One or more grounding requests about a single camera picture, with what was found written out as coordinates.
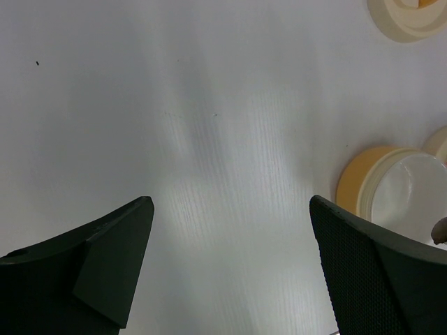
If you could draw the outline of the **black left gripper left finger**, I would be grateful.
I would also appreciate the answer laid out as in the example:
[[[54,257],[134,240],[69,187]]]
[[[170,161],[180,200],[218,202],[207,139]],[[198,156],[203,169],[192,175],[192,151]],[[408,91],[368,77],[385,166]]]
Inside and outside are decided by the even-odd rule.
[[[1,257],[2,334],[118,334],[154,217],[148,196]]]

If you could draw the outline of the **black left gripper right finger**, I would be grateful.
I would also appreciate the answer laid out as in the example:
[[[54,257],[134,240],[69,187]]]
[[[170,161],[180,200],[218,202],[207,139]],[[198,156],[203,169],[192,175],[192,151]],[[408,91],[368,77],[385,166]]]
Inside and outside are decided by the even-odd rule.
[[[446,251],[309,202],[340,334],[445,334]]]

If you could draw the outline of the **cream lid orange handle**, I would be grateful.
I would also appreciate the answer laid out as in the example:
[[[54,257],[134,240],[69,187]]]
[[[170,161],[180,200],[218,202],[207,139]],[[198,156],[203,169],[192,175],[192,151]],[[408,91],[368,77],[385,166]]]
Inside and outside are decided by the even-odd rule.
[[[387,38],[414,43],[446,28],[445,1],[368,1],[369,14]]]

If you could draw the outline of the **orange round container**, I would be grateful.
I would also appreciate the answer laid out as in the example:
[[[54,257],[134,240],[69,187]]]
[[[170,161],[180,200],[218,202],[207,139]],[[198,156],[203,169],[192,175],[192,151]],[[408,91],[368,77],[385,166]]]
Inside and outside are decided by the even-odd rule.
[[[338,181],[342,209],[430,246],[432,229],[446,217],[446,164],[408,147],[374,147],[354,157]]]

